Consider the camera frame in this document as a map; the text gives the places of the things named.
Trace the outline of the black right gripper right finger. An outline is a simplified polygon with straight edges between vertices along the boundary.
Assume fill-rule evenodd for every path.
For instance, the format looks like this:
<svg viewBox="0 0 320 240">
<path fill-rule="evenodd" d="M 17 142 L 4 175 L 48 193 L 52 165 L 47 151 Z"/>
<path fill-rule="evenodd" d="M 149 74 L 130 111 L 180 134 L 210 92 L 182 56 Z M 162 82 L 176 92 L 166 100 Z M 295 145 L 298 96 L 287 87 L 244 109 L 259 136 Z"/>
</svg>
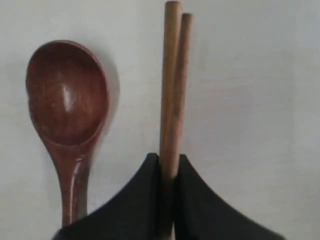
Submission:
<svg viewBox="0 0 320 240">
<path fill-rule="evenodd" d="M 175 180 L 173 221 L 177 240 L 283 240 L 234 209 L 201 178 L 185 154 Z"/>
</svg>

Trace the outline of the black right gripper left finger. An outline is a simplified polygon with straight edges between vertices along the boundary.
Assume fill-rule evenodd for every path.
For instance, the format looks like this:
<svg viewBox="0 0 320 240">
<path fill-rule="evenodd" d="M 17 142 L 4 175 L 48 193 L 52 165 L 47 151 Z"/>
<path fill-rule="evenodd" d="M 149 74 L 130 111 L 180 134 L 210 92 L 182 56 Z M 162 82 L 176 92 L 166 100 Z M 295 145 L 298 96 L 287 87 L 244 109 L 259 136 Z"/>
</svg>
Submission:
<svg viewBox="0 0 320 240">
<path fill-rule="evenodd" d="M 88 216 L 61 228 L 53 239 L 154 239 L 159 178 L 158 155 L 148 153 L 121 191 Z"/>
</svg>

